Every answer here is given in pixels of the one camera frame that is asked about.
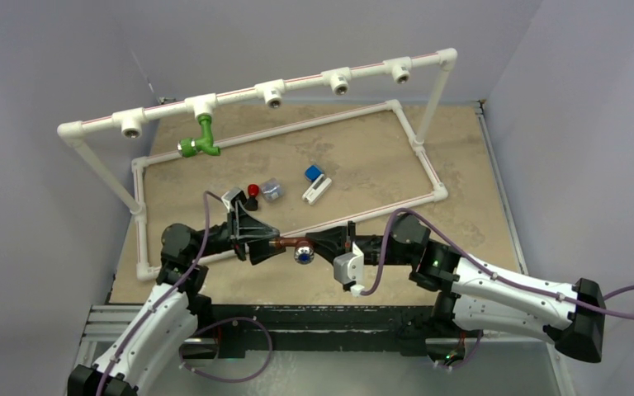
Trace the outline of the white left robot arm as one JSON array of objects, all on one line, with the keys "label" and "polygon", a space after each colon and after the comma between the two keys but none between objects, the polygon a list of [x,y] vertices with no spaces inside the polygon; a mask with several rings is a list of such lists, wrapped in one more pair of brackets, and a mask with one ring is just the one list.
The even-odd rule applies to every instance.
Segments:
[{"label": "white left robot arm", "polygon": [[237,199],[228,201],[226,209],[222,224],[208,224],[203,230],[171,224],[163,231],[162,267],[147,302],[92,365],[74,368],[69,395],[143,395],[188,338],[213,335],[215,328],[234,322],[257,322],[241,317],[215,320],[211,298],[200,293],[208,272],[201,258],[232,252],[242,261],[255,262],[280,235]]}]

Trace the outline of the brown copper faucet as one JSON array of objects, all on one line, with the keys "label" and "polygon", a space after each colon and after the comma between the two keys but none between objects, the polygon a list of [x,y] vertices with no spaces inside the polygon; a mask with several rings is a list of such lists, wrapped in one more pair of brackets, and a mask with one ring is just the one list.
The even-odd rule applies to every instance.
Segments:
[{"label": "brown copper faucet", "polygon": [[283,249],[293,248],[293,257],[296,263],[301,265],[310,264],[315,257],[314,244],[305,237],[288,238],[278,237],[270,242],[274,250],[278,252]]}]

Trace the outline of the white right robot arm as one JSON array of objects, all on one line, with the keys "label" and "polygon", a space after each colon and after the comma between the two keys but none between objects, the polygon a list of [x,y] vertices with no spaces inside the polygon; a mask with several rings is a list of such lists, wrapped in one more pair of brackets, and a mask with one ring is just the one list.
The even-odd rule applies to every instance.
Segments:
[{"label": "white right robot arm", "polygon": [[305,238],[356,297],[376,293],[386,266],[408,266],[410,281],[438,295],[430,323],[440,335],[509,332],[547,342],[577,361],[602,360],[606,305],[592,280],[540,280],[489,264],[405,208],[391,214],[381,235],[359,235],[350,222]]}]

